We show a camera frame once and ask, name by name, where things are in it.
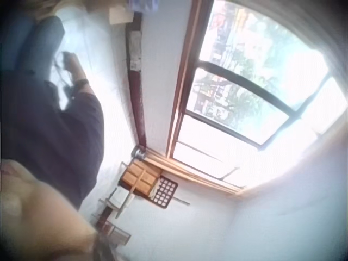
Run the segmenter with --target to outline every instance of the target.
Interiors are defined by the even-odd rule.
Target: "wooden beam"
[[[186,108],[194,71],[196,70],[196,62],[201,51],[213,3],[214,1],[212,0],[192,0],[168,134],[166,150],[166,156],[168,158],[173,155],[175,147],[174,140],[177,140],[179,136],[183,112]]]
[[[202,174],[204,175],[204,177],[194,174],[193,172],[189,171],[187,167],[185,168],[185,166],[178,163],[177,161],[161,156],[150,149],[147,149],[144,161],[151,163],[161,168],[162,170],[165,170],[180,178],[193,181],[195,183],[220,190],[228,194],[235,194],[241,191],[239,187],[220,181],[216,178],[209,178],[208,176],[205,177],[206,175],[204,175],[203,173]]]

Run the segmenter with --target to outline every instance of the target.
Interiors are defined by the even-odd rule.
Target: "jeans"
[[[48,17],[38,24],[16,11],[0,31],[1,70],[21,71],[49,81],[55,53],[65,32],[61,20]]]

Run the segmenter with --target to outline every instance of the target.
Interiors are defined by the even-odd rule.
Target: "wooden panel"
[[[159,167],[156,167],[149,163],[144,163],[143,161],[137,159],[133,161],[133,164],[136,164],[141,169],[146,170],[148,174],[153,175],[154,177],[159,177],[162,172],[162,170]]]
[[[136,177],[139,177],[143,171],[143,169],[141,167],[139,167],[135,164],[131,164],[127,170]],[[146,182],[149,185],[154,185],[156,182],[156,179],[157,179],[156,177],[154,177],[153,175],[150,175],[148,172],[146,172],[144,174],[144,176],[142,177],[141,181]]]
[[[122,177],[122,180],[129,184],[130,186],[133,186],[136,182],[136,176],[133,175],[131,172],[126,171],[125,174]],[[152,189],[152,186],[148,185],[147,183],[140,181],[136,185],[136,189],[140,192],[144,193],[145,195],[149,195]]]

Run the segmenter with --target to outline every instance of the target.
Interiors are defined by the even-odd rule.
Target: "wall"
[[[234,201],[220,192],[169,178],[179,182],[175,196],[191,205],[172,200],[162,209],[135,198],[114,222],[132,234],[127,246],[117,251],[131,261],[220,260]]]
[[[272,189],[241,202],[222,260],[342,260],[346,245],[345,138]]]
[[[148,147],[165,153],[191,0],[161,0],[142,22],[142,92]]]

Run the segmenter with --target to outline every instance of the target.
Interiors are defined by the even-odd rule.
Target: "glass pane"
[[[173,158],[216,178],[233,170],[233,167],[178,142],[175,145]]]
[[[334,78],[322,87],[315,100],[307,107],[302,118],[315,131],[324,133],[347,108],[347,100]]]
[[[253,187],[279,177],[297,164],[316,139],[309,125],[297,120],[280,133],[266,151],[257,153],[224,181],[240,187]]]
[[[321,53],[277,22],[225,1],[214,2],[200,59],[253,81],[295,110],[328,71]]]
[[[263,144],[288,116],[252,92],[197,69],[187,109]]]
[[[202,151],[233,169],[257,149],[188,115],[184,116],[179,141]]]

